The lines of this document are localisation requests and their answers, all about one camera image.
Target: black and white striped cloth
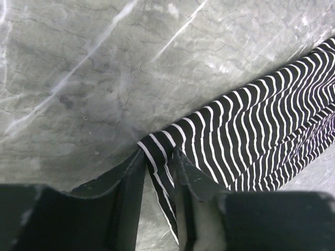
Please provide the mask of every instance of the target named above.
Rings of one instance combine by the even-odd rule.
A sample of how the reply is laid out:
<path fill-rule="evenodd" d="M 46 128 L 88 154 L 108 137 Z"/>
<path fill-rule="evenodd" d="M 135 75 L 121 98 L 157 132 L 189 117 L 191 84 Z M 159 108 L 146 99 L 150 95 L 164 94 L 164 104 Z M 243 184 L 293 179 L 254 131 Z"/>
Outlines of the black and white striped cloth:
<path fill-rule="evenodd" d="M 272 191 L 335 141 L 335 37 L 307 56 L 138 144 L 176 238 L 169 158 L 178 146 L 193 164 L 233 191 Z"/>

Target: cloth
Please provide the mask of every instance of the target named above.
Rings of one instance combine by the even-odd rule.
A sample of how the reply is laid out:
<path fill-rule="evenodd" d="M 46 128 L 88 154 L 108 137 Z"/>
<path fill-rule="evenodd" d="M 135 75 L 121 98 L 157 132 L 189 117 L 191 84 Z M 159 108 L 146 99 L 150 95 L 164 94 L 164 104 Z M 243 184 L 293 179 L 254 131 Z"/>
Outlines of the cloth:
<path fill-rule="evenodd" d="M 335 141 L 335 37 L 138 142 L 177 240 L 169 159 L 178 146 L 232 191 L 273 191 Z"/>

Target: dark spot on marble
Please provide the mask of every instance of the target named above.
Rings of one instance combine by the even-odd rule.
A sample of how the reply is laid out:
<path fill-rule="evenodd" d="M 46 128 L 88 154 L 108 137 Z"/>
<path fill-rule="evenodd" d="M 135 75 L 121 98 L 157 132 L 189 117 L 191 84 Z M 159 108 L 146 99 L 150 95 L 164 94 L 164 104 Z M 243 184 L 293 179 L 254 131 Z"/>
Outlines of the dark spot on marble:
<path fill-rule="evenodd" d="M 67 110 L 72 110 L 73 109 L 73 102 L 69 100 L 67 95 L 62 94 L 59 96 L 59 102 L 65 105 Z"/>

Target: striped fabric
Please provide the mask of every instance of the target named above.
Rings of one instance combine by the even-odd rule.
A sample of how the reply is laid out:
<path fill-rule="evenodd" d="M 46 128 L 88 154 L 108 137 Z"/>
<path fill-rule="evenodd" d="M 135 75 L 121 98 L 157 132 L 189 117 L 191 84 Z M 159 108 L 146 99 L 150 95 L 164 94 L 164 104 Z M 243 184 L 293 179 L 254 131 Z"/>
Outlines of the striped fabric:
<path fill-rule="evenodd" d="M 176 238 L 172 150 L 233 191 L 273 191 L 335 141 L 335 37 L 138 144 Z"/>

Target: garment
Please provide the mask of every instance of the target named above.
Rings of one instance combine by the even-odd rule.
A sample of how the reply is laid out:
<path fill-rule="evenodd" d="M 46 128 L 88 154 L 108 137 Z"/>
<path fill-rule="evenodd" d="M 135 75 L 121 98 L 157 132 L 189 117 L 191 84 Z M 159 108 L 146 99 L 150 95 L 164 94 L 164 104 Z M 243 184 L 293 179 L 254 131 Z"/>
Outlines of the garment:
<path fill-rule="evenodd" d="M 335 141 L 335 37 L 138 142 L 177 237 L 169 159 L 178 146 L 232 191 L 273 191 Z"/>

